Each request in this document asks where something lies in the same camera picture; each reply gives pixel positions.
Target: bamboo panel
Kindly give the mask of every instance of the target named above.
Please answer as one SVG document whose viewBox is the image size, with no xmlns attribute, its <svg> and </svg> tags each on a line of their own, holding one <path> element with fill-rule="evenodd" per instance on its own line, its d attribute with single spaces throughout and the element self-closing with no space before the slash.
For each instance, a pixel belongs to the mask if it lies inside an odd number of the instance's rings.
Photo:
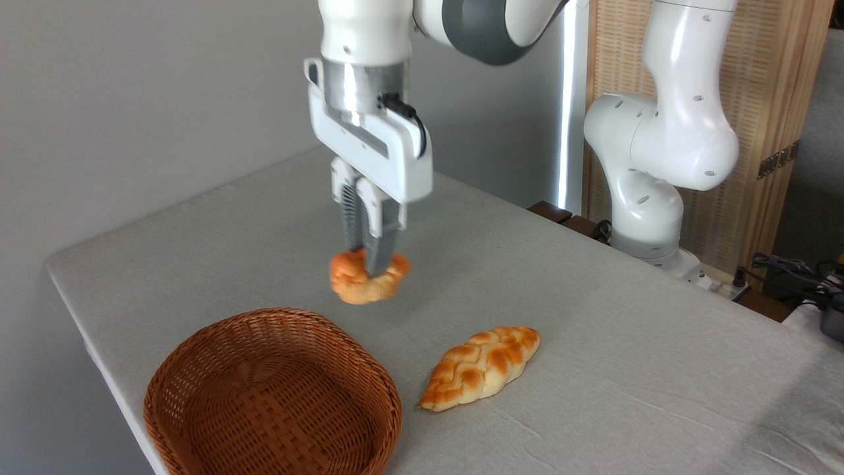
<svg viewBox="0 0 844 475">
<path fill-rule="evenodd" d="M 719 187 L 680 189 L 680 244 L 704 263 L 732 273 L 755 250 L 773 245 L 792 164 L 758 179 L 760 163 L 798 139 L 833 0 L 739 0 L 721 67 L 721 99 L 738 135 L 739 158 Z M 641 64 L 651 0 L 593 0 L 587 102 L 603 93 L 655 96 Z M 597 157 L 584 159 L 584 203 L 593 221 L 610 218 Z"/>
<path fill-rule="evenodd" d="M 809 111 L 809 100 L 812 96 L 812 86 L 817 76 L 820 56 L 823 52 L 826 38 L 825 25 L 829 20 L 834 0 L 819 0 L 802 3 L 802 15 L 806 17 L 806 28 L 801 29 L 803 37 L 802 49 L 795 50 L 788 58 L 792 69 L 796 71 L 793 80 L 793 90 L 790 101 L 781 114 L 785 117 L 782 131 L 777 133 L 779 140 L 776 147 L 782 149 L 799 139 L 806 115 Z M 785 202 L 786 191 L 791 177 L 793 164 L 788 163 L 778 168 L 771 177 L 770 192 L 767 199 L 761 203 L 753 203 L 763 208 L 759 222 L 753 223 L 751 232 L 745 239 L 745 246 L 740 258 L 741 263 L 749 263 L 753 252 L 760 250 L 770 252 L 773 249 L 776 230 L 779 227 L 782 206 Z"/>
</svg>

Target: table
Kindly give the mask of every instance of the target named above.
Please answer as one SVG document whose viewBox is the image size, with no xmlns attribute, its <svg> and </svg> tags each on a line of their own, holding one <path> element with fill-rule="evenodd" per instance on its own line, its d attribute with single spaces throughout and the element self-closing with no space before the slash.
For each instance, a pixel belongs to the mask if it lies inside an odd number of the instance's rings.
<svg viewBox="0 0 844 475">
<path fill-rule="evenodd" d="M 157 473 L 142 401 L 160 363 L 206 325 L 278 306 L 326 316 L 389 371 L 404 411 L 390 474 L 844 472 L 840 352 L 449 178 L 410 206 L 398 296 L 342 303 L 331 158 L 313 150 L 50 258 Z M 519 379 L 414 409 L 446 349 L 517 324 L 543 337 Z"/>
</svg>

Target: metal hinge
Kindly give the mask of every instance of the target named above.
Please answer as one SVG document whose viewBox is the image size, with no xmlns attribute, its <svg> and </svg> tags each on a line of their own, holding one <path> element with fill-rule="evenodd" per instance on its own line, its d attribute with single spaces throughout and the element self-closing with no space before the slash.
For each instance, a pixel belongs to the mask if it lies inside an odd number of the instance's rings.
<svg viewBox="0 0 844 475">
<path fill-rule="evenodd" d="M 758 179 L 761 180 L 764 177 L 772 174 L 777 170 L 777 168 L 784 167 L 788 162 L 794 160 L 794 157 L 797 156 L 797 150 L 800 146 L 800 140 L 794 142 L 793 144 L 789 145 L 788 147 L 778 151 L 772 156 L 765 158 L 759 164 L 759 175 Z"/>
</svg>

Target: basket rim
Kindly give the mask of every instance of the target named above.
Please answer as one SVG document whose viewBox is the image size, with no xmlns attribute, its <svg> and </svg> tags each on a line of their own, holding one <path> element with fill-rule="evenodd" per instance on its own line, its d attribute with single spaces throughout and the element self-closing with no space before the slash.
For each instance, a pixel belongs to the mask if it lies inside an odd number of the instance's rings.
<svg viewBox="0 0 844 475">
<path fill-rule="evenodd" d="M 197 339 L 201 339 L 210 332 L 219 330 L 220 327 L 225 328 L 234 325 L 241 320 L 255 319 L 257 317 L 269 315 L 311 319 L 315 324 L 320 325 L 325 330 L 329 330 L 332 336 L 335 337 L 346 350 L 356 353 L 357 356 L 366 363 L 370 370 L 379 377 L 383 383 L 384 389 L 386 390 L 389 407 L 391 409 L 386 415 L 386 425 L 390 430 L 388 431 L 386 442 L 376 447 L 373 457 L 360 475 L 380 473 L 392 457 L 392 453 L 395 451 L 398 443 L 398 437 L 401 433 L 402 405 L 401 399 L 398 395 L 398 389 L 392 381 L 392 377 L 381 363 L 372 357 L 372 355 L 370 355 L 354 338 L 334 324 L 331 320 L 309 310 L 291 307 L 258 308 L 227 317 L 210 325 L 206 325 L 182 341 L 172 352 L 170 352 L 167 358 L 165 358 L 161 365 L 156 369 L 155 374 L 150 379 L 146 394 L 143 398 L 143 419 L 146 423 L 147 432 L 162 460 L 167 466 L 168 471 L 174 475 L 188 474 L 183 466 L 183 462 L 181 461 L 182 457 L 172 449 L 170 446 L 170 438 L 160 427 L 160 408 L 155 406 L 155 398 L 160 395 L 161 392 L 158 391 L 158 389 L 165 381 L 167 381 L 167 376 L 170 374 L 172 369 L 175 368 L 177 364 L 183 360 L 183 358 L 189 358 L 192 355 L 192 352 L 189 352 L 188 350 L 194 347 L 192 344 Z"/>
</svg>

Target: braided bread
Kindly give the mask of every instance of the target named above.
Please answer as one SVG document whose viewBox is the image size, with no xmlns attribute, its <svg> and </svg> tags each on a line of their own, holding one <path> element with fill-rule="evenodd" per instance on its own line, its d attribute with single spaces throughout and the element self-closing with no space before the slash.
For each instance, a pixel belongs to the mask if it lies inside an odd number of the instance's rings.
<svg viewBox="0 0 844 475">
<path fill-rule="evenodd" d="M 419 407 L 439 412 L 494 395 L 522 374 L 539 339 L 538 331 L 521 325 L 472 336 L 443 355 Z"/>
<path fill-rule="evenodd" d="M 396 295 L 399 283 L 408 272 L 410 261 L 401 254 L 393 254 L 387 271 L 370 278 L 366 273 L 364 249 L 335 255 L 329 270 L 331 289 L 341 300 L 354 305 L 377 302 Z"/>
</svg>

